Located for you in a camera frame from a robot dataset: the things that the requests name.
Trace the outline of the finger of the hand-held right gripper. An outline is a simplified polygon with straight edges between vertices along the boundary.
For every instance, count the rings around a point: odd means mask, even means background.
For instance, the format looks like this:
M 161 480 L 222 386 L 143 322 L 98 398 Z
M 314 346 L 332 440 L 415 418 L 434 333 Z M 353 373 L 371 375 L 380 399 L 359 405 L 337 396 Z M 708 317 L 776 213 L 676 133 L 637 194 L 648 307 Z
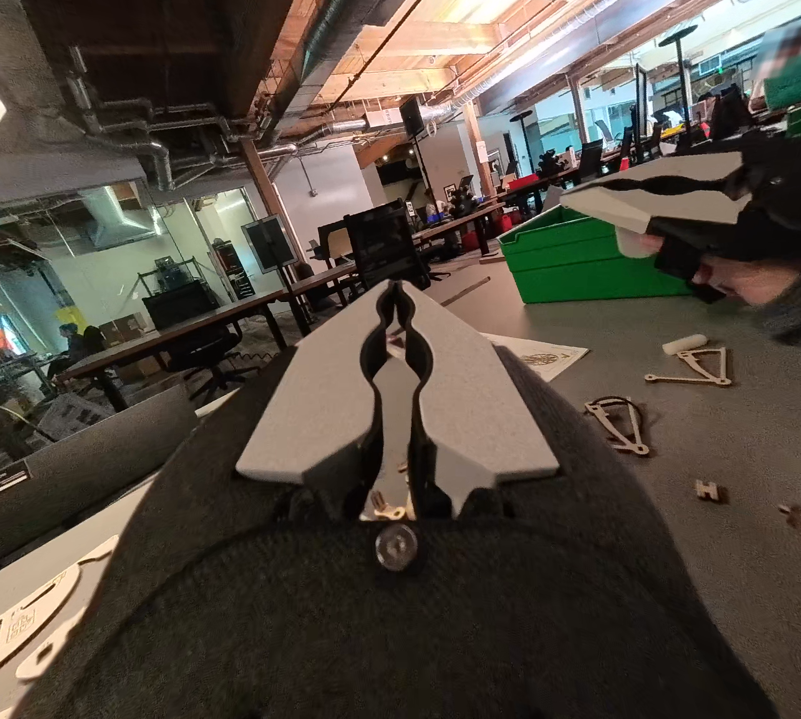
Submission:
M 597 181 L 572 188 L 562 194 L 561 206 L 592 217 L 615 228 L 619 252 L 630 259 L 655 255 L 642 237 L 656 217 L 734 225 L 739 213 L 750 202 L 750 193 L 732 198 L 717 190 L 692 189 L 675 195 L 650 191 L 652 181 Z
M 740 152 L 673 155 L 601 178 L 599 184 L 615 191 L 723 191 L 742 167 Z

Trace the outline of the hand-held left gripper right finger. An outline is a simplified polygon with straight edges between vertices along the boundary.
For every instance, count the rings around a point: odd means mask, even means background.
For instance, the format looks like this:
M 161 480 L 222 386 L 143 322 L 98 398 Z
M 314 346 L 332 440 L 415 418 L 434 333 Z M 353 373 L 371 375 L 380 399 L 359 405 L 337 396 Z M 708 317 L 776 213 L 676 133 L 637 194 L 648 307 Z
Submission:
M 456 518 L 476 490 L 559 469 L 496 347 L 413 285 L 398 285 L 413 395 L 408 485 L 418 520 Z

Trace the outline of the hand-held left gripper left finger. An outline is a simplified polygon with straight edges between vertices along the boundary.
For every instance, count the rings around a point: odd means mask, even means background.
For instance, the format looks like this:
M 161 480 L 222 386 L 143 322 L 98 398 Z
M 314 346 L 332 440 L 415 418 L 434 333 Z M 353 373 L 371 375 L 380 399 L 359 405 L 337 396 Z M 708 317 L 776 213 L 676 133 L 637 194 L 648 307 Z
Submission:
M 356 520 L 380 473 L 383 408 L 375 386 L 399 283 L 385 281 L 299 342 L 235 469 L 300 486 L 335 520 Z

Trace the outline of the small wooden parts sheet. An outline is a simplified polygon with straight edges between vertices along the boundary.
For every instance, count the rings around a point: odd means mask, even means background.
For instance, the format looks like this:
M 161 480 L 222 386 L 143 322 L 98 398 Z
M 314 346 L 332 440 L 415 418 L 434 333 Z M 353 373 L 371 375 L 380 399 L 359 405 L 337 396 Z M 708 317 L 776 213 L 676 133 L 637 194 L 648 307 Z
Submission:
M 390 494 L 393 498 L 387 500 L 385 494 L 373 489 L 365 502 L 362 512 L 359 515 L 361 522 L 396 522 L 416 520 L 416 510 L 413 504 L 412 490 L 409 484 L 408 463 L 398 464 L 396 467 L 397 475 L 392 475 L 389 480 L 383 475 L 377 484 L 389 484 L 393 487 Z

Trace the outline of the person's right hand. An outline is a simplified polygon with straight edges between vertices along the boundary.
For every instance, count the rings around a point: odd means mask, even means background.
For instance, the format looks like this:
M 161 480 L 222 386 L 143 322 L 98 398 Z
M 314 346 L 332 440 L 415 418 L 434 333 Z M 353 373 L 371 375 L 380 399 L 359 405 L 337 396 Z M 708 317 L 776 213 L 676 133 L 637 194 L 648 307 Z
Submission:
M 707 254 L 691 282 L 741 299 L 751 306 L 799 307 L 800 261 L 743 262 Z

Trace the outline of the printed instruction sheet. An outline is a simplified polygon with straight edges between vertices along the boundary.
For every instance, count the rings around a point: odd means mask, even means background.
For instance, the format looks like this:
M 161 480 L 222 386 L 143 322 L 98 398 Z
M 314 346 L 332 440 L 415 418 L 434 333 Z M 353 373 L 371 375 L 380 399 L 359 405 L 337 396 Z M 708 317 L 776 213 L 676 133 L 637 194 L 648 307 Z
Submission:
M 524 338 L 483 333 L 496 346 L 513 352 L 532 372 L 549 383 L 589 353 L 583 347 L 544 343 Z

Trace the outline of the green plastic bin stack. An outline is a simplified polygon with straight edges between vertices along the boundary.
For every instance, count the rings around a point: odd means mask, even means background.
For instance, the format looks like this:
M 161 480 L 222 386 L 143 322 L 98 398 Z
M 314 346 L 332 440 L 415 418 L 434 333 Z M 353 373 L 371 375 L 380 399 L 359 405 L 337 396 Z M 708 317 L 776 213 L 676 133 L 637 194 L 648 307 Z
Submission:
M 555 206 L 498 237 L 525 304 L 688 295 L 651 257 L 624 257 L 615 228 Z

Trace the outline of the long dark office table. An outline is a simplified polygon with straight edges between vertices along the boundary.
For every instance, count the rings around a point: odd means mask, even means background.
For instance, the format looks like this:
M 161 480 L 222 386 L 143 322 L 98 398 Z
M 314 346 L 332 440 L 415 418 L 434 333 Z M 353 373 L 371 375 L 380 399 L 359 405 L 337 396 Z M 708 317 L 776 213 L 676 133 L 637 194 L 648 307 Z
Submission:
M 141 338 L 92 354 L 59 373 L 55 381 L 65 384 L 77 379 L 94 379 L 98 382 L 100 390 L 105 394 L 114 411 L 120 413 L 128 408 L 128 404 L 106 372 L 112 366 L 128 366 L 146 358 L 158 357 L 160 353 L 167 350 L 169 345 L 177 343 L 192 333 L 211 327 L 234 326 L 239 321 L 255 315 L 265 317 L 275 342 L 283 350 L 287 344 L 269 306 L 273 303 L 294 305 L 292 299 L 293 295 L 286 290 L 257 293 L 245 300 L 219 307 L 164 330 L 153 330 Z

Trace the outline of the black cabinet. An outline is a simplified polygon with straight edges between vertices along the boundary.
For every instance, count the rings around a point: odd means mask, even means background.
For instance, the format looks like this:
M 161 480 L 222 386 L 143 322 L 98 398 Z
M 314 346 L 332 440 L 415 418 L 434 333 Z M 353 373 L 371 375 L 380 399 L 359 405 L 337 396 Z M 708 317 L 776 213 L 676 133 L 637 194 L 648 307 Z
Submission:
M 145 297 L 142 302 L 155 329 L 159 331 L 219 308 L 214 291 L 202 280 L 191 280 L 173 290 Z

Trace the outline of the framed panel on stand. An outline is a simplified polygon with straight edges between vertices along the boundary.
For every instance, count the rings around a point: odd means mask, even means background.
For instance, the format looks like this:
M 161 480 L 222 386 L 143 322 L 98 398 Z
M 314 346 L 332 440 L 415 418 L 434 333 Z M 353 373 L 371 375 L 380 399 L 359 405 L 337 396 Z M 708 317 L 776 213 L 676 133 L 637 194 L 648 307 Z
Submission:
M 299 262 L 292 239 L 279 215 L 271 215 L 241 226 L 259 270 L 276 273 L 287 291 L 292 288 L 292 267 Z

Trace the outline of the black mesh office chair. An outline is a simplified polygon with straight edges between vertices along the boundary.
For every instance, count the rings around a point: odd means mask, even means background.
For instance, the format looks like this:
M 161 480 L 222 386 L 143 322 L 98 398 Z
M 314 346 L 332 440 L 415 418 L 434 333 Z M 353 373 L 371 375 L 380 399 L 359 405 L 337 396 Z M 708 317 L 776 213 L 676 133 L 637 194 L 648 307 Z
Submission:
M 410 282 L 426 290 L 450 273 L 433 273 L 413 241 L 406 203 L 401 199 L 343 217 L 354 262 L 365 291 L 386 280 Z

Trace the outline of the cardboard boxes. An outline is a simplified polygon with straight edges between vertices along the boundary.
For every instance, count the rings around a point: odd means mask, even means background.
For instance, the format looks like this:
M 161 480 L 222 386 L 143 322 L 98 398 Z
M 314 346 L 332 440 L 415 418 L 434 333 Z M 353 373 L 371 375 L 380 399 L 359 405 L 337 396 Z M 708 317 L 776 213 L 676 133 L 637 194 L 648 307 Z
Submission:
M 103 336 L 104 348 L 110 349 L 142 338 L 155 327 L 147 313 L 136 312 L 98 325 L 98 329 Z

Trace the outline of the dark labelled case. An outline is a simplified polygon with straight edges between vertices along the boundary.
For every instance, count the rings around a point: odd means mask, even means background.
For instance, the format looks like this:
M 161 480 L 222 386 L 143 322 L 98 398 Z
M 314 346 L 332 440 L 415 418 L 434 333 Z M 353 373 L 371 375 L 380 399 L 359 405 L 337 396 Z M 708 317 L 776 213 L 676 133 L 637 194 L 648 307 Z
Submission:
M 2 464 L 2 565 L 156 472 L 198 423 L 185 386 L 178 384 Z

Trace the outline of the white cutout board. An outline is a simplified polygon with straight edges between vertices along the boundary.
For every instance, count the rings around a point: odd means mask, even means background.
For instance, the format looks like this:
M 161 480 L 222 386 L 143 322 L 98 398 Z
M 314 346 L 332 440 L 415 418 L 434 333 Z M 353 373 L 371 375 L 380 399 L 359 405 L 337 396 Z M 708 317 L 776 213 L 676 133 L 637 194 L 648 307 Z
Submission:
M 60 653 L 73 630 L 83 619 L 85 608 L 55 623 L 57 615 L 73 596 L 82 579 L 85 566 L 111 557 L 119 535 L 113 535 L 91 552 L 48 580 L 13 607 L 1 618 L 1 664 L 13 661 L 30 643 L 46 635 L 21 660 L 15 670 L 19 682 L 31 683 L 38 679 Z

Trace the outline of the triangular wooden frame part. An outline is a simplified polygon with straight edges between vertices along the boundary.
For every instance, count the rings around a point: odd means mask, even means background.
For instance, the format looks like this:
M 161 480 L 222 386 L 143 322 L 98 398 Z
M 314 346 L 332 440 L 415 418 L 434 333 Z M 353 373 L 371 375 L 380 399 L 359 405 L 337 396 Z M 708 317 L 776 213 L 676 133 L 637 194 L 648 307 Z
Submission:
M 643 458 L 650 456 L 650 447 L 643 436 L 643 414 L 631 399 L 603 396 L 585 403 L 584 412 L 595 419 L 617 452 Z
M 716 387 L 729 387 L 734 384 L 728 373 L 728 349 L 725 346 L 704 347 L 679 351 L 673 355 L 691 372 L 691 376 L 647 373 L 646 383 L 709 384 Z

